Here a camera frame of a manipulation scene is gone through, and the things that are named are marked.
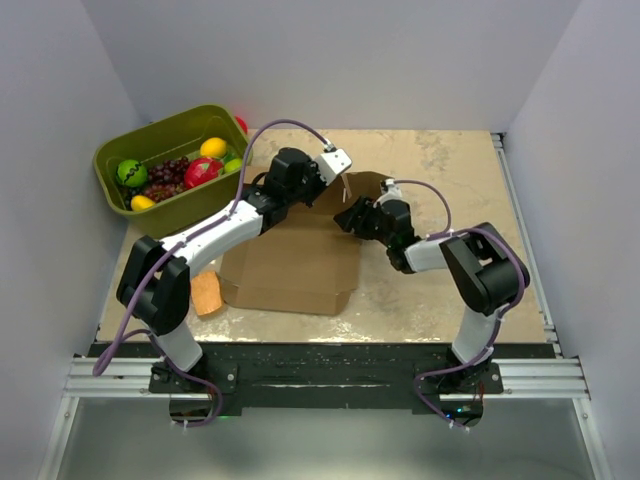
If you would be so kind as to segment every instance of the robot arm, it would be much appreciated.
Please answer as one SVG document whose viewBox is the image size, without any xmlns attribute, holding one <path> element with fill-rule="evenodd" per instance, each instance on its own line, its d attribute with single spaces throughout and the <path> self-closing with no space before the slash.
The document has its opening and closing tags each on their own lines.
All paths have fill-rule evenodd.
<svg viewBox="0 0 640 480">
<path fill-rule="evenodd" d="M 183 243 L 180 256 L 172 256 L 153 278 L 135 305 L 133 314 L 155 336 L 166 355 L 184 372 L 202 375 L 206 361 L 185 317 L 189 310 L 191 278 L 203 267 L 234 246 L 262 235 L 283 221 L 296 203 L 312 206 L 327 186 L 351 167 L 351 159 L 341 149 L 325 151 L 312 160 L 295 148 L 283 148 L 273 158 L 263 185 L 244 190 L 241 200 L 231 202 L 217 214 L 177 235 L 159 241 L 145 236 L 133 246 L 122 279 L 118 300 L 128 305 L 142 278 L 162 255 Z M 216 228 L 206 229 L 214 222 Z"/>
<path fill-rule="evenodd" d="M 359 238 L 378 240 L 387 247 L 391 265 L 403 273 L 449 269 L 466 304 L 451 351 L 460 364 L 473 361 L 490 343 L 499 309 L 518 293 L 515 266 L 499 245 L 480 233 L 451 233 L 426 239 L 416 236 L 409 204 L 402 199 L 394 180 L 385 181 L 382 192 L 377 200 L 360 197 L 351 208 L 335 216 L 336 223 Z M 483 223 L 476 229 L 507 245 L 491 224 Z M 529 273 L 522 261 L 516 260 L 526 287 Z M 492 351 L 488 349 L 474 365 L 487 360 Z"/>
</svg>

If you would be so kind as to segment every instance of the white wall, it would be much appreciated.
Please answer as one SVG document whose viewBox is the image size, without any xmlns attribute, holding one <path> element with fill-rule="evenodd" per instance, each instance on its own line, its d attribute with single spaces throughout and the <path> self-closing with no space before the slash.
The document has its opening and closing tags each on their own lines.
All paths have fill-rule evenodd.
<svg viewBox="0 0 640 480">
<path fill-rule="evenodd" d="M 0 465 L 33 479 L 72 354 L 95 332 L 123 224 L 91 158 L 139 123 L 77 0 L 0 15 Z"/>
<path fill-rule="evenodd" d="M 618 480 L 640 458 L 640 3 L 583 0 L 507 134 L 564 351 Z"/>
<path fill-rule="evenodd" d="M 504 131 L 578 0 L 83 0 L 148 120 Z"/>
</svg>

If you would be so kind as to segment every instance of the green apple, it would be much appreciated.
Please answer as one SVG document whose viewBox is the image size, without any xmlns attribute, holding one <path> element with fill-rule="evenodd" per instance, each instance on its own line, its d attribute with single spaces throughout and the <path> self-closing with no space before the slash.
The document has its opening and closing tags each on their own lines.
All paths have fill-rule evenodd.
<svg viewBox="0 0 640 480">
<path fill-rule="evenodd" d="M 125 160 L 118 165 L 116 179 L 125 187 L 140 187 L 147 181 L 147 169 L 136 160 Z"/>
<path fill-rule="evenodd" d="M 242 168 L 242 159 L 234 158 L 229 160 L 224 166 L 224 173 L 232 173 Z"/>
</svg>

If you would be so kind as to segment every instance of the red ball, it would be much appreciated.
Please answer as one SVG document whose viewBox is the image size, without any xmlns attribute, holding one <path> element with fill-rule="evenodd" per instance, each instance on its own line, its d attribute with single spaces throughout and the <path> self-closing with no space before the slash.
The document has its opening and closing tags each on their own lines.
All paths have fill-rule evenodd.
<svg viewBox="0 0 640 480">
<path fill-rule="evenodd" d="M 245 134 L 249 133 L 249 127 L 247 127 L 247 122 L 245 122 L 242 118 L 238 117 L 237 115 L 236 115 L 236 122 L 238 122 L 238 124 L 240 125 L 240 128 Z"/>
</svg>

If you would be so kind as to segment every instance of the red grapes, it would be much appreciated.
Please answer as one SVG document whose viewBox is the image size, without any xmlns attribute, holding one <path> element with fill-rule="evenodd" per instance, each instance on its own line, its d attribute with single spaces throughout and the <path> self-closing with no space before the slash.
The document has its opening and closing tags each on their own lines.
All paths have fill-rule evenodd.
<svg viewBox="0 0 640 480">
<path fill-rule="evenodd" d="M 168 200 L 174 195 L 178 195 L 187 190 L 187 187 L 184 183 L 179 184 L 155 184 L 149 185 L 142 191 L 142 195 L 147 198 L 150 198 L 154 202 L 162 202 L 163 200 Z"/>
<path fill-rule="evenodd" d="M 178 160 L 165 160 L 164 163 L 151 167 L 149 181 L 152 184 L 179 184 L 184 179 L 184 174 L 189 168 L 189 159 L 182 157 Z"/>
<path fill-rule="evenodd" d="M 160 165 L 148 168 L 146 186 L 141 188 L 127 188 L 122 192 L 125 207 L 131 210 L 131 198 L 144 195 L 154 202 L 162 202 L 187 190 L 184 184 L 184 174 L 189 168 L 189 159 L 182 157 L 176 160 L 165 160 Z"/>
</svg>

